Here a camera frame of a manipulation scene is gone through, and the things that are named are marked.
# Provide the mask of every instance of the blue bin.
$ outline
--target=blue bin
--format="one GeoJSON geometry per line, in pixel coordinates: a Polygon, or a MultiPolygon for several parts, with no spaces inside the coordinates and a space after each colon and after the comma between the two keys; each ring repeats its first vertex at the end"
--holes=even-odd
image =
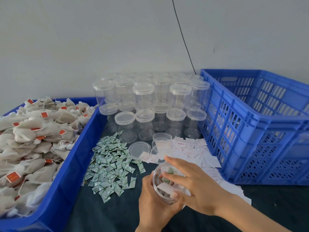
{"type": "Polygon", "coordinates": [[[203,69],[200,128],[234,184],[309,185],[309,85],[263,70],[203,69]]]}
{"type": "MultiPolygon", "coordinates": [[[[79,101],[91,106],[97,104],[95,97],[71,98],[71,100],[76,104],[79,101]]],[[[64,229],[92,157],[91,148],[98,142],[106,121],[106,116],[101,115],[97,108],[35,213],[25,218],[0,219],[0,231],[60,232],[64,229]]]]}

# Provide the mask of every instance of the crate handle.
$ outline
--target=crate handle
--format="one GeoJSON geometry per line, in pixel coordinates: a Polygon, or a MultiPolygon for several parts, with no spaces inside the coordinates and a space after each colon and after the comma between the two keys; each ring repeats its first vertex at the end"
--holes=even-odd
{"type": "Polygon", "coordinates": [[[227,76],[224,76],[221,78],[221,81],[237,81],[237,77],[227,77],[227,76]]]}

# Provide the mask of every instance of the person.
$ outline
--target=person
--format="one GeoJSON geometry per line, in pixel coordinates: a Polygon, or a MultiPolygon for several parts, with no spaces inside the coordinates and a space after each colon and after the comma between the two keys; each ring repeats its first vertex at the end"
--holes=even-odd
{"type": "Polygon", "coordinates": [[[280,224],[271,220],[238,195],[220,187],[196,164],[165,156],[165,160],[184,175],[163,173],[171,181],[186,187],[191,196],[174,191],[171,197],[176,203],[167,205],[159,199],[152,185],[152,175],[145,176],[139,198],[140,222],[135,232],[160,232],[183,205],[206,215],[224,218],[243,232],[288,232],[280,224]]]}

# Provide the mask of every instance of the fingernail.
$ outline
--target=fingernail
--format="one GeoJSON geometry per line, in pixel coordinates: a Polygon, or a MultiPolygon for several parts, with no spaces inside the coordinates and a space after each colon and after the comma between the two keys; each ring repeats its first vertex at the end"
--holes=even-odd
{"type": "Polygon", "coordinates": [[[171,194],[171,198],[172,199],[177,199],[178,198],[178,195],[177,195],[177,193],[175,191],[171,194]]]}

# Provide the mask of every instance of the wire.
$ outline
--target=wire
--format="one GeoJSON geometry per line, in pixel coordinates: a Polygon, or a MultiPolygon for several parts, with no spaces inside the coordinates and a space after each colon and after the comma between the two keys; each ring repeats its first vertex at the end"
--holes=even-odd
{"type": "Polygon", "coordinates": [[[175,9],[174,0],[172,0],[172,2],[173,2],[173,7],[174,7],[174,11],[175,11],[175,15],[176,15],[177,22],[178,22],[178,26],[179,26],[179,29],[180,29],[180,33],[181,33],[181,36],[182,36],[182,39],[183,39],[183,42],[184,42],[184,46],[185,46],[186,49],[187,49],[187,52],[188,52],[188,55],[189,55],[189,59],[190,59],[190,62],[191,62],[192,68],[193,68],[193,71],[194,71],[194,73],[196,74],[195,69],[194,69],[194,66],[193,66],[193,63],[192,63],[192,60],[191,60],[191,57],[190,57],[190,54],[189,54],[189,51],[188,51],[188,47],[187,47],[186,42],[184,41],[184,38],[183,38],[182,30],[181,30],[180,23],[179,23],[179,20],[178,20],[178,16],[177,16],[177,13],[176,13],[176,9],[175,9]]]}

